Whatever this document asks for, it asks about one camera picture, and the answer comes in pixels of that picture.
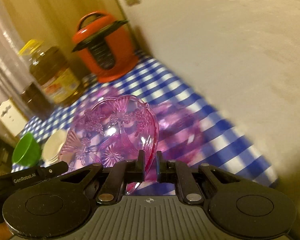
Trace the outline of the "operator hand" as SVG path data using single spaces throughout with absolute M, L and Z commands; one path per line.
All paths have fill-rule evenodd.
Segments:
M 7 225 L 5 223 L 0 223 L 0 240 L 9 240 L 11 237 L 12 234 Z

